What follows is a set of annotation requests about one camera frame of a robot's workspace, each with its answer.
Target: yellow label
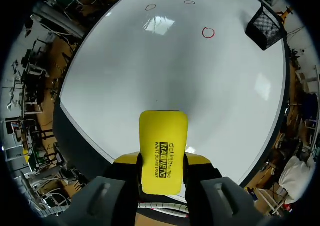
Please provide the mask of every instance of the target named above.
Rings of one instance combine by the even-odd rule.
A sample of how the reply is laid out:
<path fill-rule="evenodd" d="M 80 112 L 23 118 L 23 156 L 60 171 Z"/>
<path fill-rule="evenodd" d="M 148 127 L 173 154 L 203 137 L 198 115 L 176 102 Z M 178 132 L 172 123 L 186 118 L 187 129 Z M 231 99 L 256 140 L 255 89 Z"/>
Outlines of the yellow label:
<path fill-rule="evenodd" d="M 144 111 L 140 116 L 142 187 L 148 194 L 178 194 L 183 178 L 188 117 L 180 111 Z"/>

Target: wire mesh container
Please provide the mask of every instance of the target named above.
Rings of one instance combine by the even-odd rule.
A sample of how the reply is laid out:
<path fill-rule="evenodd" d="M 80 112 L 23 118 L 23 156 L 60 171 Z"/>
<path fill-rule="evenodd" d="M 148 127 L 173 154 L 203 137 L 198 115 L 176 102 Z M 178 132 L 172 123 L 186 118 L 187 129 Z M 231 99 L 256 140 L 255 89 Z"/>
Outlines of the wire mesh container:
<path fill-rule="evenodd" d="M 272 46 L 286 34 L 280 20 L 264 5 L 261 5 L 250 20 L 245 33 L 263 50 Z"/>

